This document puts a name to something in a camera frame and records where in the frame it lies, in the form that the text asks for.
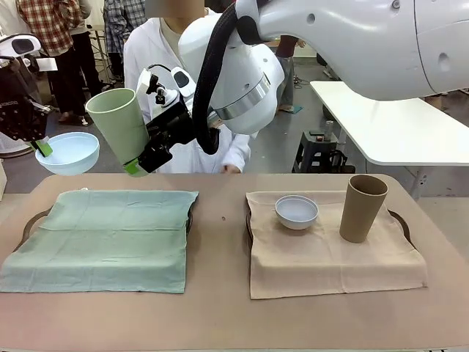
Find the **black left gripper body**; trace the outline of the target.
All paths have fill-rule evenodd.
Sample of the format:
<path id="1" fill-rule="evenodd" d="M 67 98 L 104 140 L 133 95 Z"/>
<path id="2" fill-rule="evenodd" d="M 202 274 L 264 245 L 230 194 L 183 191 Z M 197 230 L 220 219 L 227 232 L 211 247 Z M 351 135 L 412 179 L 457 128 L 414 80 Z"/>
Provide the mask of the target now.
<path id="1" fill-rule="evenodd" d="M 13 140 L 40 141 L 46 137 L 51 106 L 25 95 L 1 96 L 1 132 Z"/>

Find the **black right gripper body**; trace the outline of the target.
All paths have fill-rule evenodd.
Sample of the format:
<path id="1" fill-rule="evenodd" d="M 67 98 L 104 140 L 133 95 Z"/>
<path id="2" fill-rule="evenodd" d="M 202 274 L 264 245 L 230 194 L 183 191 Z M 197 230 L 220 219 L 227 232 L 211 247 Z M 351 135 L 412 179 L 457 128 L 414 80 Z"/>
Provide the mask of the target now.
<path id="1" fill-rule="evenodd" d="M 193 140 L 193 122 L 183 100 L 164 109 L 146 127 L 153 147 L 172 147 Z"/>

